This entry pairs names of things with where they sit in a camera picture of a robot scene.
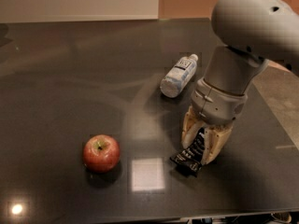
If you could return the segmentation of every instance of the robotic hand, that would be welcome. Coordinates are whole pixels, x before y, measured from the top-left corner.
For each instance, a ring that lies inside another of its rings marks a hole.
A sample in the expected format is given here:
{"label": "robotic hand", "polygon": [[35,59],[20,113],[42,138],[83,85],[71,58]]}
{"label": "robotic hand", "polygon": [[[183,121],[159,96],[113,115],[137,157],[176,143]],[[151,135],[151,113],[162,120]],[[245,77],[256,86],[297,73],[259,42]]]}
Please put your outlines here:
{"label": "robotic hand", "polygon": [[182,145],[170,159],[194,174],[213,161],[242,113],[251,81],[269,60],[298,74],[299,17],[281,0],[219,0],[212,28],[216,47],[185,115]]}

